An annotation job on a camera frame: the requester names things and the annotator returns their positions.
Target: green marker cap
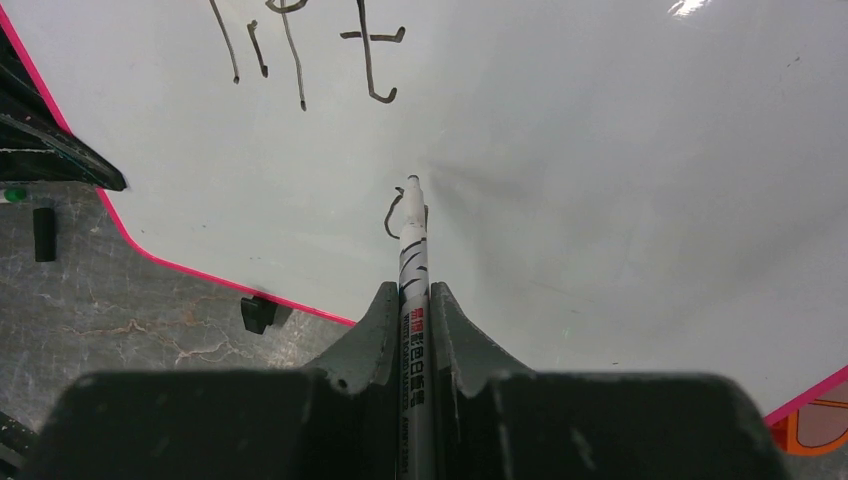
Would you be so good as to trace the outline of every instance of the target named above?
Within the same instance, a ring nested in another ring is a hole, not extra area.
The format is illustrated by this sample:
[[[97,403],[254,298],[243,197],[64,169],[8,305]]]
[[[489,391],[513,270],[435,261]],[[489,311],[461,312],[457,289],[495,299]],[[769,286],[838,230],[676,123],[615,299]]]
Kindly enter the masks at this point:
[[[23,188],[7,188],[3,190],[3,198],[9,203],[20,202],[26,198],[26,190]]]

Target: gray floor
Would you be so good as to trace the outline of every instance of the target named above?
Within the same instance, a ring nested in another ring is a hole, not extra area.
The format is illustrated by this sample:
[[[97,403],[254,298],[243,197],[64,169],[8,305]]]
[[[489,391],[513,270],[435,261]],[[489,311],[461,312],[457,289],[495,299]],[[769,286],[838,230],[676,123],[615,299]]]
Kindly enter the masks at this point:
[[[0,205],[0,411],[30,428],[86,372],[295,367],[347,331],[295,312],[265,335],[248,333],[242,294],[142,258],[92,188],[29,190],[32,202]],[[56,262],[33,261],[34,204],[56,209]],[[846,448],[787,464],[793,478],[848,480]]]

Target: pink border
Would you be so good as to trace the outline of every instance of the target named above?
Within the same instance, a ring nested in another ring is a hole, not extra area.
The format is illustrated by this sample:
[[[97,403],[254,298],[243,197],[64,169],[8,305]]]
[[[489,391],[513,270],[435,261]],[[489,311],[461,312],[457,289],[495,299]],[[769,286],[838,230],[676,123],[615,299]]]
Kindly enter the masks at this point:
[[[62,116],[62,113],[59,111],[59,106],[56,105],[56,102],[53,100],[53,97],[50,95],[50,92],[47,90],[47,85],[44,83],[44,80],[41,78],[41,75],[38,74],[38,70],[35,68],[35,64],[27,53],[26,49],[24,49],[24,45],[21,42],[21,39],[18,37],[17,32],[15,32],[14,27],[12,27],[12,22],[9,21],[9,17],[6,15],[6,12],[3,10],[3,6],[0,5],[0,27],[3,28],[3,31],[6,32],[6,36],[9,37],[9,41],[12,43],[12,47],[17,52],[18,57],[23,62],[24,67],[29,73],[30,77],[32,77],[33,82],[35,83],[35,87],[38,89],[38,92],[41,94],[42,98],[44,98],[44,102],[47,104],[47,108],[50,110],[50,113],[53,115],[56,123],[68,133],[71,133],[71,129],[68,126],[67,122],[65,122],[65,118]],[[307,307],[306,305],[301,305],[299,303],[292,302],[290,300],[286,300],[284,298],[277,297],[275,295],[270,295],[265,292],[260,292],[250,287],[246,287],[244,285],[239,285],[237,283],[230,282],[228,280],[224,280],[220,277],[215,277],[213,275],[209,275],[208,273],[199,272],[197,270],[178,265],[173,262],[169,262],[167,260],[163,260],[147,251],[145,251],[139,244],[135,242],[135,240],[130,237],[129,233],[127,233],[127,229],[124,227],[124,224],[121,222],[120,217],[118,216],[118,212],[115,211],[115,207],[112,205],[112,202],[109,200],[109,197],[106,195],[106,192],[103,189],[98,189],[97,194],[100,196],[100,200],[103,202],[103,205],[106,207],[106,210],[109,211],[109,216],[112,217],[112,221],[118,227],[118,231],[121,232],[121,236],[124,237],[127,243],[138,253],[140,253],[145,258],[150,259],[154,263],[159,265],[172,268],[174,270],[187,273],[189,275],[194,275],[196,277],[200,277],[205,280],[209,280],[210,282],[218,283],[224,285],[226,287],[234,288],[236,290],[242,291],[249,295],[257,295],[263,298],[267,298],[274,302],[277,302],[281,305],[288,305],[292,308],[296,308],[298,310],[303,310],[305,312],[311,313],[313,315],[318,315],[320,317],[324,317],[328,320],[333,320],[335,322],[341,323],[343,325],[352,326],[355,325],[356,322],[352,322],[346,318],[340,317],[338,315],[333,315],[332,313],[322,312],[321,310],[317,310],[315,308]],[[765,416],[765,422],[769,425],[772,425],[795,410],[803,407],[804,405],[810,403],[819,395],[826,393],[830,389],[836,387],[842,382],[848,381],[848,366],[834,373],[833,375],[825,378],[821,382],[817,383],[815,386],[807,390],[806,392],[798,395],[791,401],[787,402],[782,407],[777,410],[771,412],[770,414]]]

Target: black marker stroke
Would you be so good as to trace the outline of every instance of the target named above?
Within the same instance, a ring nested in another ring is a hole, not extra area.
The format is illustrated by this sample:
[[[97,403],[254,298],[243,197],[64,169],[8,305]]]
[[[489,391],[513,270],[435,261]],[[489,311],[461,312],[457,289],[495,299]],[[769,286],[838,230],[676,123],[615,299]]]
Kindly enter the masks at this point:
[[[278,7],[278,6],[274,5],[274,0],[267,0],[265,2],[265,6],[270,8],[271,11],[274,12],[274,13],[285,14],[285,13],[292,13],[292,12],[296,12],[296,11],[300,10],[301,8],[306,6],[306,2],[308,2],[308,1],[309,0],[298,0],[298,2],[295,3],[294,5],[289,5],[287,7],[285,0],[282,0],[280,2],[280,6]]]
[[[403,36],[406,34],[406,28],[400,27],[398,28],[398,33],[394,35],[368,35],[368,38],[371,39],[372,42],[392,42],[392,43],[400,43],[403,41]],[[344,39],[348,38],[362,38],[362,32],[343,32],[339,34],[340,37]]]
[[[389,95],[384,97],[379,95],[374,90],[374,73],[371,67],[371,43],[372,40],[371,35],[368,35],[368,26],[365,23],[365,0],[356,0],[356,6],[359,9],[359,32],[345,32],[341,34],[342,38],[362,38],[362,45],[365,48],[365,76],[368,80],[368,95],[371,96],[374,100],[377,100],[380,103],[392,103],[397,95],[397,88],[392,87],[389,91]],[[398,33],[395,35],[379,35],[378,37],[381,41],[387,42],[395,42],[400,43],[403,40],[403,35],[406,33],[406,29],[401,27],[398,29]]]
[[[299,0],[294,5],[287,7],[286,0],[280,0],[280,7],[278,8],[274,5],[274,0],[268,0],[265,2],[265,6],[270,8],[272,11],[277,12],[280,16],[283,17],[283,27],[286,29],[286,39],[289,42],[289,49],[292,51],[292,57],[294,57],[294,67],[297,70],[297,91],[300,94],[300,109],[304,112],[306,111],[306,96],[303,93],[303,68],[300,66],[300,57],[297,55],[297,49],[294,46],[294,39],[291,36],[291,29],[289,28],[289,19],[286,16],[286,13],[295,12],[300,10],[301,8],[306,6],[306,2],[309,0]]]
[[[259,60],[259,71],[262,76],[268,78],[268,66],[262,61],[262,52],[259,50],[259,42],[256,40],[256,27],[259,23],[254,20],[247,24],[247,34],[250,35],[250,41],[253,43],[253,49],[256,50],[256,59]]]
[[[227,42],[227,50],[230,51],[230,61],[233,62],[233,83],[238,85],[239,77],[236,54],[233,52],[233,44],[230,43],[230,36],[227,35],[227,27],[224,26],[224,20],[221,18],[221,12],[218,11],[218,5],[215,3],[215,0],[209,0],[209,4],[212,5],[212,11],[215,12],[215,18],[218,19],[218,26],[221,27],[221,33],[224,34],[224,41]]]

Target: whiteboard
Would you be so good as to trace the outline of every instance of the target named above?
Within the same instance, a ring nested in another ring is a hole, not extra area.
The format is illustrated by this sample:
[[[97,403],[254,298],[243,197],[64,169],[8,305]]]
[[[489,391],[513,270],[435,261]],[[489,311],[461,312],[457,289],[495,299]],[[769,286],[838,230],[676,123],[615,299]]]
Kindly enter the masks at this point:
[[[386,104],[357,2],[312,0],[305,111],[282,16],[217,6],[238,84],[207,0],[3,1],[150,255],[355,320],[415,173],[431,278],[531,367],[716,372],[767,413],[848,364],[848,3],[365,0],[403,27]]]

